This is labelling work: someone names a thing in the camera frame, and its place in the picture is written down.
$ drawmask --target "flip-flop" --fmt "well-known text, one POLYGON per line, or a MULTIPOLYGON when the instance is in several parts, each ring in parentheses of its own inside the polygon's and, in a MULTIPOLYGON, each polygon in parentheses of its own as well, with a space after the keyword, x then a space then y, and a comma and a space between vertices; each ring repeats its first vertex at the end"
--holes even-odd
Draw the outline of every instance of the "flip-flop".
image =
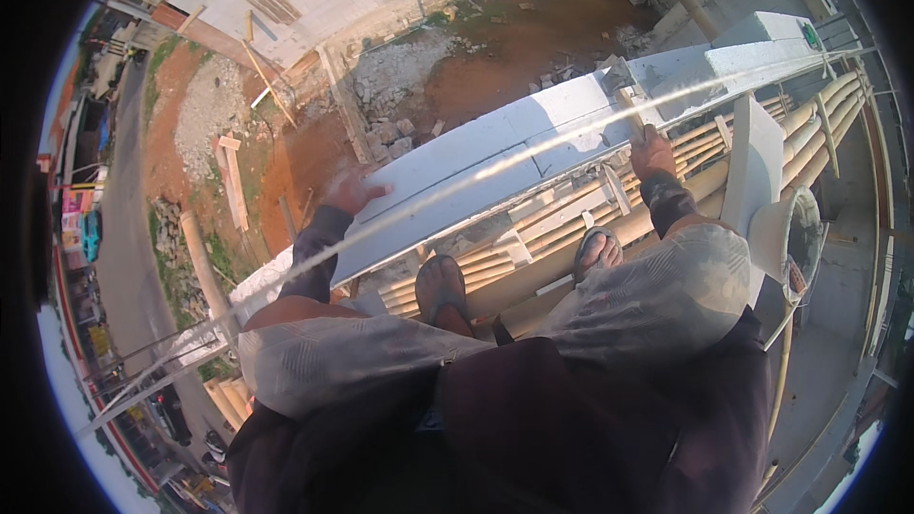
MULTIPOLYGON (((428 271, 430 267, 435 265, 440 265, 445 260, 451 260, 455 265, 457 261, 453 257, 448 255, 435 255, 428 259, 428 261, 422 265, 422 268, 418 269, 418 274, 416 275, 416 283, 422 279, 423 275, 428 271)), ((466 325, 470 325, 470 316, 466 309, 466 283, 463 281, 463 272, 460 270, 460 265, 457 265, 457 272, 460 275, 460 286, 461 290, 451 290, 450 288, 440 287, 435 291, 434 297, 431 300, 431 306, 423 306, 422 302, 418 300, 418 293, 416 294, 416 303, 418 304, 418 311, 424 316, 428 314, 428 324, 435 326, 435 317, 438 316, 438 310, 443 306, 451 305, 454 306, 460 315, 463 317, 463 321, 466 322, 466 325)))
POLYGON ((581 269, 580 261, 581 257, 584 256, 584 249, 587 246, 587 241, 590 240, 590 237, 594 234, 605 234, 607 243, 610 239, 616 242, 616 246, 620 246, 619 239, 616 238, 616 235, 612 231, 603 226, 591 226, 587 229, 587 232, 584 233, 584 238, 580 239, 580 245, 577 245, 577 252, 574 255, 574 285, 577 286, 584 281, 584 270, 581 269))

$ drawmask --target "bucket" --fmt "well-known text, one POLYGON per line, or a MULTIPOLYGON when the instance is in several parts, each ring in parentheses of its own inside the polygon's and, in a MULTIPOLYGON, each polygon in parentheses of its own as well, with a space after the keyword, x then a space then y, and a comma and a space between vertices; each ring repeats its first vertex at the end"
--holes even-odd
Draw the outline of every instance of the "bucket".
POLYGON ((823 235, 819 205, 813 193, 801 185, 787 199, 756 211, 749 221, 746 240, 752 264, 774 278, 788 300, 797 302, 805 290, 792 286, 790 261, 794 260, 808 287, 819 266, 823 235))

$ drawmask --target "asphalt road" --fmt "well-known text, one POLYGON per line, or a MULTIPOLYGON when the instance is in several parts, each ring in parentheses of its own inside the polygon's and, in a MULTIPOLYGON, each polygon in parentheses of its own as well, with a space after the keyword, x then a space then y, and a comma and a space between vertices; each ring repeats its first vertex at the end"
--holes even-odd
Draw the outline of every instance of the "asphalt road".
MULTIPOLYGON (((121 355, 177 330, 159 285, 140 173, 143 156, 138 141, 145 64, 128 64, 124 74, 115 114, 114 161, 101 200, 104 233, 95 263, 111 340, 121 355)), ((147 351, 125 362, 124 370, 132 375, 152 361, 147 351)), ((193 440, 187 448, 174 445, 174 449, 186 464, 202 469, 200 457, 208 450, 203 435, 215 429, 227 443, 231 435, 223 428, 225 419, 195 371, 176 379, 175 389, 193 440)))

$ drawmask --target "banner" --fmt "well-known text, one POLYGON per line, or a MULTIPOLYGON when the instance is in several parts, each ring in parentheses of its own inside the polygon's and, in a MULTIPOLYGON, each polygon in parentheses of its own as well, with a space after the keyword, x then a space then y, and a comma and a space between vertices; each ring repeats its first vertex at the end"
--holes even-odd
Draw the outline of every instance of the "banner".
POLYGON ((63 202, 61 212, 86 212, 92 210, 92 194, 94 188, 72 189, 65 188, 63 191, 63 202))

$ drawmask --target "man's arm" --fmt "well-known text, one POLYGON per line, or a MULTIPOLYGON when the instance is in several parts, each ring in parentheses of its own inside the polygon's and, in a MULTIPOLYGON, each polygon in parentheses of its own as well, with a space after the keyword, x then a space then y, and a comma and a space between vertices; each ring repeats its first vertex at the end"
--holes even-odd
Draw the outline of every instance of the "man's arm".
POLYGON ((676 178, 673 146, 651 124, 645 125, 643 143, 632 142, 632 171, 641 180, 641 197, 660 238, 689 224, 714 223, 733 230, 698 212, 692 193, 676 178))
MULTIPOLYGON (((291 249, 293 267, 343 240, 349 225, 368 202, 392 191, 390 185, 363 185, 362 179, 370 172, 370 167, 359 167, 337 177, 327 193, 325 203, 317 207, 311 223, 295 238, 295 244, 291 249)), ((322 304, 329 304, 330 280, 334 277, 336 269, 337 255, 333 255, 320 265, 282 285, 279 297, 303 296, 322 304)))
MULTIPOLYGON (((291 249, 291 265, 297 267, 308 258, 343 240, 353 216, 337 207, 322 204, 314 211, 311 223, 295 238, 291 249)), ((280 297, 304 296, 330 303, 330 280, 337 269, 337 255, 282 285, 280 297)))

